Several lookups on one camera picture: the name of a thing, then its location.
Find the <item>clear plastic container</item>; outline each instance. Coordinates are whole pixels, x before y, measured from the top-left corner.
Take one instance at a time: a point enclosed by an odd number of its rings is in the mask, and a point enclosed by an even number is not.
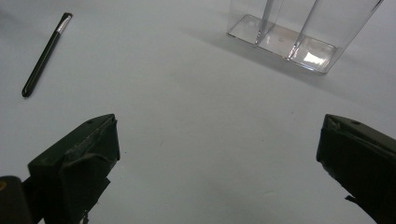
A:
[[[326,74],[383,0],[232,0],[228,35]]]

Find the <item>white surface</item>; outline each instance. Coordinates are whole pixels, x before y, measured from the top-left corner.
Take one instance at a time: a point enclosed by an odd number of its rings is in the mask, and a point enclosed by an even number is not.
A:
[[[374,223],[315,156],[326,113],[396,137],[394,8],[321,77],[227,37],[228,0],[2,0],[0,175],[25,179],[43,150],[114,113],[121,160],[92,224]]]

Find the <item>pen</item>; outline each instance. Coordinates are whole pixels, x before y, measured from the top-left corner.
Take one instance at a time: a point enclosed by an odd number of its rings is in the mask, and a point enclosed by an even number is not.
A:
[[[61,21],[59,22],[58,26],[56,27],[55,31],[49,39],[49,43],[44,48],[43,53],[38,59],[38,62],[35,65],[35,69],[33,69],[32,74],[29,76],[25,86],[23,87],[23,97],[29,97],[32,94],[33,90],[35,89],[35,84],[40,78],[41,73],[43,72],[44,67],[47,64],[47,61],[49,60],[52,51],[55,49],[56,43],[58,43],[58,40],[61,37],[64,28],[66,27],[67,23],[69,23],[69,21],[72,19],[72,17],[73,15],[68,12],[65,12],[62,16]]]

